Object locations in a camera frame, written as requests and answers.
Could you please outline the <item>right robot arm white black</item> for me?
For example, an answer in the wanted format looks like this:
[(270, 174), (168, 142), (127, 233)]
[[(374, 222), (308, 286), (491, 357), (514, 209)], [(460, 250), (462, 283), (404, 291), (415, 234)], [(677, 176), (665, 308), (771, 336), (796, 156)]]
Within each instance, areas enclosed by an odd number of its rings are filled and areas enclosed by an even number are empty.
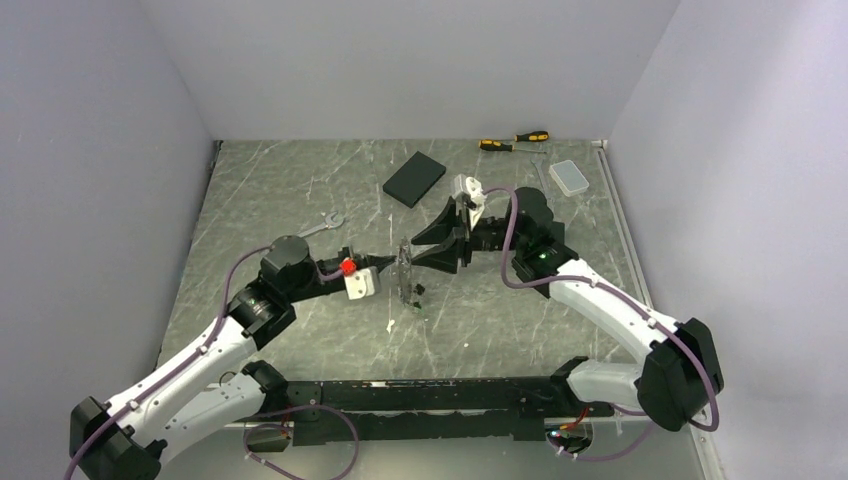
[(457, 192), (411, 242), (423, 247), (412, 263), (454, 274), (476, 252), (501, 254), (503, 283), (533, 289), (578, 312), (610, 335), (634, 364), (577, 360), (551, 388), (557, 411), (574, 415), (591, 402), (635, 408), (656, 425), (706, 432), (720, 425), (717, 396), (724, 388), (713, 335), (697, 318), (676, 320), (616, 287), (565, 243), (543, 193), (510, 190), (502, 217), (486, 217), (487, 191)]

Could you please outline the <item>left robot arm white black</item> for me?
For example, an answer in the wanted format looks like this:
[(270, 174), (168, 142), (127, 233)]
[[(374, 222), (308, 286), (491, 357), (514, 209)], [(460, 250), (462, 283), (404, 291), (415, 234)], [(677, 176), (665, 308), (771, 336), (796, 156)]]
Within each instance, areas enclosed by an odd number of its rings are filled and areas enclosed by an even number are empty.
[(288, 381), (265, 361), (251, 361), (289, 327), (299, 301), (345, 292), (358, 300), (375, 294), (379, 275), (395, 256), (354, 254), (316, 260), (307, 241), (282, 236), (237, 259), (259, 255), (257, 277), (223, 298), (211, 323), (169, 361), (106, 401), (82, 400), (70, 417), (70, 463), (64, 476), (154, 479), (167, 462), (226, 424), (272, 420), (291, 399)]

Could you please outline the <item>key bunch with rings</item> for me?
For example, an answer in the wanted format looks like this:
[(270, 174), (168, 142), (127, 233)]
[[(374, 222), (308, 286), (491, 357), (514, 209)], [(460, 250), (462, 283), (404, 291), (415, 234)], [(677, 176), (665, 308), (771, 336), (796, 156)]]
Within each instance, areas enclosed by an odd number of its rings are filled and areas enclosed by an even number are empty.
[(426, 287), (414, 278), (411, 243), (402, 237), (395, 257), (398, 296), (403, 305), (421, 311)]

